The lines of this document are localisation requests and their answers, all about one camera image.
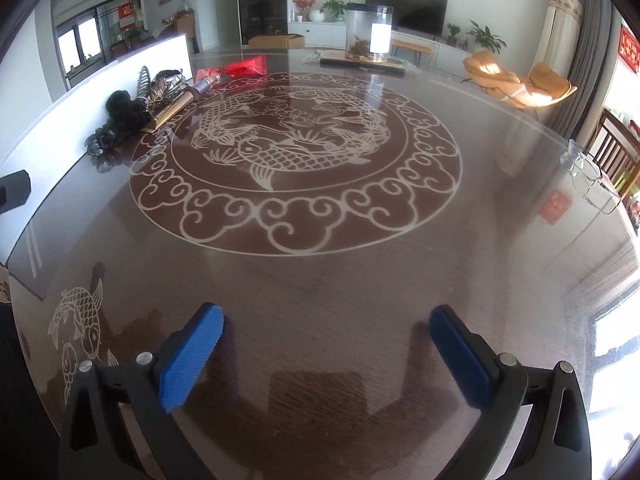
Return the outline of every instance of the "round white vase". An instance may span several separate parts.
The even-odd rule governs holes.
[[[324,10],[315,9],[309,11],[309,21],[310,22],[324,22]]]

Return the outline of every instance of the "blue textured pad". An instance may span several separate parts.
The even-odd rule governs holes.
[[[160,377],[160,404],[165,412],[183,405],[213,352],[224,325],[222,309],[211,304],[207,313],[175,353]]]
[[[493,395],[491,377],[444,309],[431,312],[429,333],[466,403],[478,410],[488,408]]]

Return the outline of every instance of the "brown wooden tabletop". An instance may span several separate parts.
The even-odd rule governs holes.
[[[525,365],[570,361],[589,412],[598,316],[637,278],[628,219],[583,198],[562,139],[472,86],[306,55],[84,156],[33,216],[8,269],[56,427],[78,362],[153,351],[204,301],[225,333],[174,417],[221,480],[434,478],[478,418],[428,336],[443,303]],[[594,469],[620,432],[592,434]]]

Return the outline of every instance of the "flat screen tv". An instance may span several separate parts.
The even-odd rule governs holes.
[[[394,8],[392,28],[407,28],[431,36],[441,36],[446,0],[367,0],[368,4]]]

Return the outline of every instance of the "bottle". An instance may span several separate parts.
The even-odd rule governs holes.
[[[188,12],[191,9],[191,2],[189,0],[182,0],[182,7],[180,8],[180,10],[183,10],[184,12]]]

